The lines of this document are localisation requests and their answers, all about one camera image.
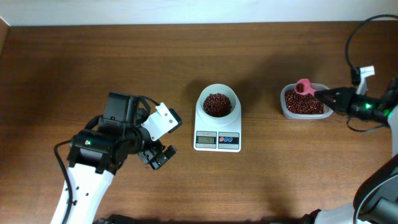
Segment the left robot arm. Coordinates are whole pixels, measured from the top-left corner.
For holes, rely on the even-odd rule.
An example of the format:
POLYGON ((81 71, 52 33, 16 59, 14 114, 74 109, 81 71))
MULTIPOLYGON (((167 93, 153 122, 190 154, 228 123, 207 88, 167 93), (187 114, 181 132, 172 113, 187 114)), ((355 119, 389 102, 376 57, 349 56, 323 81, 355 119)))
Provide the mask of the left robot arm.
POLYGON ((175 153, 160 138, 182 125, 172 108, 142 95, 109 93, 103 114, 95 116, 70 140, 68 164, 54 153, 65 183, 52 223, 93 223, 99 204, 128 155, 160 169, 175 153))

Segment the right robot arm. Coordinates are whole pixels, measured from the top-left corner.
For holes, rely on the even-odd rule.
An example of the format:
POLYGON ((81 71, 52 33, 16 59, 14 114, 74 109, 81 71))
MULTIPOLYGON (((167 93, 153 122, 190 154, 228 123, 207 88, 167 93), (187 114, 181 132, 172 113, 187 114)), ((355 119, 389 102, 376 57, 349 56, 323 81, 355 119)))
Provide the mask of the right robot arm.
POLYGON ((335 113, 348 120, 377 123, 391 131, 389 160, 367 178, 351 203, 333 210, 315 210, 303 216, 302 223, 397 223, 397 79, 379 98, 367 96, 366 78, 357 75, 352 87, 313 90, 301 81, 303 93, 310 93, 335 113))

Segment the pink plastic scoop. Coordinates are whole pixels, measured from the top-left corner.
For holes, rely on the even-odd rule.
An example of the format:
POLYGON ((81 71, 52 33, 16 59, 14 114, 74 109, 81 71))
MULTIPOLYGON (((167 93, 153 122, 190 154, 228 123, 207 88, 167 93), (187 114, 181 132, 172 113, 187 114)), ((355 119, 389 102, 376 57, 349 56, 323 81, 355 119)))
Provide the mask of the pink plastic scoop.
POLYGON ((295 85, 295 92, 299 95, 312 95, 315 96, 316 90, 312 87, 312 83, 309 79, 300 79, 295 85))

